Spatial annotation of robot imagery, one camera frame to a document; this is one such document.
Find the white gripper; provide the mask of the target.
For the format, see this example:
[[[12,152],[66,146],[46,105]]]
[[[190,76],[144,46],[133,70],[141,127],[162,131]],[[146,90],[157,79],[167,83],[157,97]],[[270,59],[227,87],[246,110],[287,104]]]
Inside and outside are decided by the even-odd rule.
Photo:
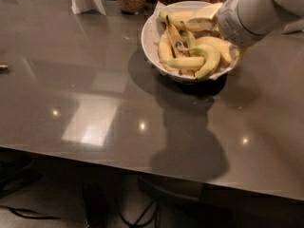
[[[225,39],[240,48],[260,41],[269,31],[270,0],[227,0],[197,9],[189,24],[215,23]]]

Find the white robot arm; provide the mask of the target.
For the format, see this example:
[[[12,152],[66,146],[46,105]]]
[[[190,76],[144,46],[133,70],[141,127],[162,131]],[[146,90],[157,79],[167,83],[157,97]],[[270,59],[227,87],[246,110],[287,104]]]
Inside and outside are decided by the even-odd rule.
[[[304,18],[304,0],[227,0],[214,15],[223,37],[248,48],[282,25]]]

